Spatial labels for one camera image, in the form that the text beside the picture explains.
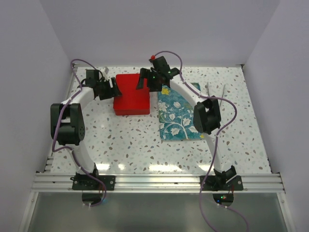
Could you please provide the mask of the red box lid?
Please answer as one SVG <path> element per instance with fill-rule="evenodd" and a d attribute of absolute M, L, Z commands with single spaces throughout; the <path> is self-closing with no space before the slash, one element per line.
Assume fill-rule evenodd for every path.
<path fill-rule="evenodd" d="M 136 90 L 139 74 L 118 74 L 116 82 L 122 93 L 122 96 L 114 97 L 113 108 L 150 108 L 150 92 L 147 82 L 144 82 L 144 88 Z"/>

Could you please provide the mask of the metal tweezers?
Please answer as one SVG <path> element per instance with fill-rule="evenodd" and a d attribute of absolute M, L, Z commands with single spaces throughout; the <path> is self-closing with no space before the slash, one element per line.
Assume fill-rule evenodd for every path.
<path fill-rule="evenodd" d="M 209 82 L 207 82 L 207 84 L 205 85 L 205 87 L 206 87 L 207 95 L 208 95 L 208 96 L 211 96 Z M 221 98 L 223 98 L 223 97 L 225 96 L 225 87 L 226 87 L 226 85 L 223 85 Z M 221 105 L 222 105 L 222 100 L 219 100 L 219 107 L 221 107 Z"/>

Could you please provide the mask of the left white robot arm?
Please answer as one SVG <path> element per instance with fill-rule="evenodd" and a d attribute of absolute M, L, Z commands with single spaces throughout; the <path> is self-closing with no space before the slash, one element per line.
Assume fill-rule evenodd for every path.
<path fill-rule="evenodd" d="M 86 70 L 83 80 L 75 78 L 79 84 L 76 92 L 50 107 L 52 151 L 69 151 L 76 166 L 76 182 L 83 182 L 88 189 L 94 190 L 103 182 L 84 144 L 86 127 L 83 109 L 96 98 L 107 100 L 122 93 L 115 77 L 108 78 L 106 73 L 97 69 Z"/>

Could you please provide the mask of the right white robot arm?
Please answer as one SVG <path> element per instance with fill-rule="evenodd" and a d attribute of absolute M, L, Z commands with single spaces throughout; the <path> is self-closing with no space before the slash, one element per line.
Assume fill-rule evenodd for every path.
<path fill-rule="evenodd" d="M 214 169 L 214 177 L 211 179 L 217 188 L 227 189 L 232 185 L 232 179 L 237 174 L 235 167 L 228 160 L 224 160 L 219 149 L 221 127 L 219 100 L 222 98 L 200 93 L 196 87 L 183 78 L 182 70 L 171 68 L 163 56 L 151 56 L 149 62 L 152 67 L 141 68 L 136 89 L 142 89 L 145 80 L 151 92 L 159 92 L 163 86 L 168 86 L 194 108 L 193 125 L 199 133 L 205 136 L 212 155 L 211 167 Z"/>

